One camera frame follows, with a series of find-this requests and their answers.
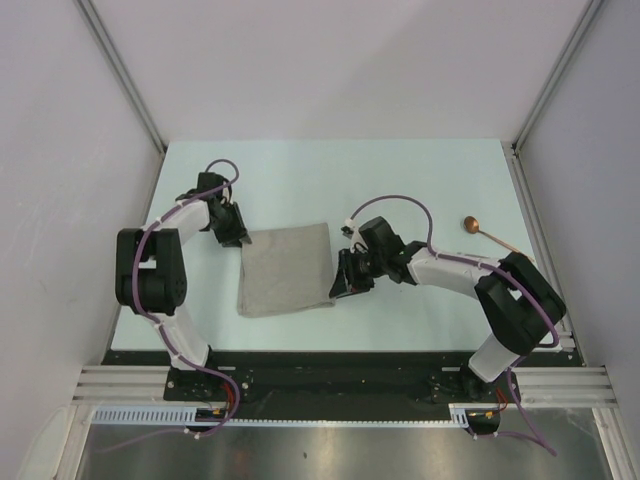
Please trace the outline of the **grey cloth napkin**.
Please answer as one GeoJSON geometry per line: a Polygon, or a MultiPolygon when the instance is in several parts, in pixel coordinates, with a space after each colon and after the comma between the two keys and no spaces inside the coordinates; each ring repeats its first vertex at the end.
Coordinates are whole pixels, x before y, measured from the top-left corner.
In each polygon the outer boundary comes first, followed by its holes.
{"type": "Polygon", "coordinates": [[[255,231],[242,247],[237,311],[262,318],[334,305],[328,225],[255,231]]]}

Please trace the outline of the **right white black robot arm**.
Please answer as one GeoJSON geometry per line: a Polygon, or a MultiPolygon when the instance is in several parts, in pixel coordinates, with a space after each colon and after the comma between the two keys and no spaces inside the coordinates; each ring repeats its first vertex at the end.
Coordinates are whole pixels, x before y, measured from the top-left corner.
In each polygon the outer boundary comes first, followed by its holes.
{"type": "Polygon", "coordinates": [[[375,280],[433,286],[477,300],[491,333],[462,368],[461,388],[484,401],[497,379],[542,345],[566,314],[566,305],[521,253],[502,259],[437,251],[428,242],[404,243],[389,223],[376,217],[358,226],[347,220],[342,233],[350,246],[339,251],[331,299],[366,293],[375,280]]]}

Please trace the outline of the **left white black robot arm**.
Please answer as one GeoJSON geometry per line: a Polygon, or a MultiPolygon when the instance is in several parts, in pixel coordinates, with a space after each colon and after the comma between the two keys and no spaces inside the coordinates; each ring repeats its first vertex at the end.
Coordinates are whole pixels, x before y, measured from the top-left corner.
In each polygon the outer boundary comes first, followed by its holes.
{"type": "Polygon", "coordinates": [[[186,387],[197,398],[214,397],[220,374],[207,366],[210,346],[197,332],[185,307],[188,280],[183,247],[199,233],[219,245],[240,248],[251,242],[234,179],[205,171],[195,188],[180,195],[168,212],[116,237],[115,295],[120,305],[145,318],[169,354],[171,366],[190,370],[186,387]]]}

